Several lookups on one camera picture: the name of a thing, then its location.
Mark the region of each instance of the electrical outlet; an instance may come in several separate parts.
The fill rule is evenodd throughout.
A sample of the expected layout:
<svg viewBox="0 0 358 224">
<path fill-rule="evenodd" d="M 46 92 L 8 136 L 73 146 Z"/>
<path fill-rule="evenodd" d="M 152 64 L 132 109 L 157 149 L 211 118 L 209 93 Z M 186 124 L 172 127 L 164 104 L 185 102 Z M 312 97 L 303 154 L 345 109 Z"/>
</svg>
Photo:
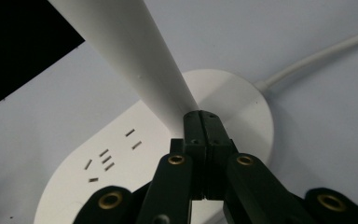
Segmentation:
<svg viewBox="0 0 358 224">
<path fill-rule="evenodd" d="M 273 124 L 261 93 L 223 71 L 197 70 L 184 77 L 200 108 L 220 117 L 239 151 L 267 161 Z M 34 223 L 71 223 L 88 198 L 106 186 L 137 190 L 152 180 L 160 158 L 170 152 L 170 142 L 161 121 L 143 102 L 136 103 L 62 162 L 45 188 Z M 193 202 L 192 223 L 220 220 L 222 205 Z"/>
</svg>

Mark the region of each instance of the socket holes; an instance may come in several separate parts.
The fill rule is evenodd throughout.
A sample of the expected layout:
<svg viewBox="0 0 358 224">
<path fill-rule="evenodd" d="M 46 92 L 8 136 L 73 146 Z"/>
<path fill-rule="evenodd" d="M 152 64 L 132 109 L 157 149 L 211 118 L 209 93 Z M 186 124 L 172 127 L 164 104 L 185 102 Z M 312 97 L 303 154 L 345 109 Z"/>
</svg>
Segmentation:
<svg viewBox="0 0 358 224">
<path fill-rule="evenodd" d="M 112 159 L 112 156 L 107 157 L 106 159 L 103 160 L 103 164 L 105 164 L 107 161 L 109 161 L 110 159 Z"/>
<path fill-rule="evenodd" d="M 115 165 L 114 162 L 110 163 L 108 166 L 106 166 L 105 171 L 108 171 L 113 165 Z"/>
<path fill-rule="evenodd" d="M 103 151 L 101 154 L 100 154 L 100 157 L 102 157 L 104 154 L 106 154 L 106 152 L 108 152 L 109 149 L 107 148 L 105 151 Z"/>
<path fill-rule="evenodd" d="M 89 169 L 89 166 L 91 165 L 92 160 L 89 160 L 86 164 L 86 166 L 84 167 L 85 170 Z"/>
<path fill-rule="evenodd" d="M 89 183 L 97 182 L 97 181 L 98 181 L 98 177 L 89 179 Z"/>
<path fill-rule="evenodd" d="M 129 131 L 128 133 L 126 133 L 126 137 L 130 136 L 130 134 L 132 134 L 133 132 L 135 132 L 135 129 L 132 129 L 131 131 Z"/>
<path fill-rule="evenodd" d="M 132 150 L 136 149 L 138 146 L 142 144 L 142 141 L 139 141 L 137 144 L 135 144 L 132 148 Z"/>
</svg>

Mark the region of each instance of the white cable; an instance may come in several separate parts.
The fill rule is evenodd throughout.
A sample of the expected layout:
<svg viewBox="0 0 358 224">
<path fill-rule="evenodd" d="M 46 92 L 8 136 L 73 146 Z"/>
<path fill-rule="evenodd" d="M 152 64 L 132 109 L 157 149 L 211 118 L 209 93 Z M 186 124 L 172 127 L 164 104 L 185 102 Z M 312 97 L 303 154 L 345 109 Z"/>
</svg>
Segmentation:
<svg viewBox="0 0 358 224">
<path fill-rule="evenodd" d="M 259 80 L 255 83 L 255 86 L 261 91 L 264 92 L 274 84 L 278 83 L 282 79 L 292 75 L 298 69 L 305 67 L 311 63 L 315 63 L 329 57 L 333 54 L 339 53 L 342 50 L 350 49 L 354 46 L 358 45 L 358 35 L 346 39 L 342 42 L 339 42 L 327 49 L 323 49 L 319 52 L 316 52 L 302 60 L 297 61 L 296 63 L 291 64 L 290 66 L 286 67 L 282 71 L 272 75 L 271 77 L 267 78 L 266 80 Z"/>
</svg>

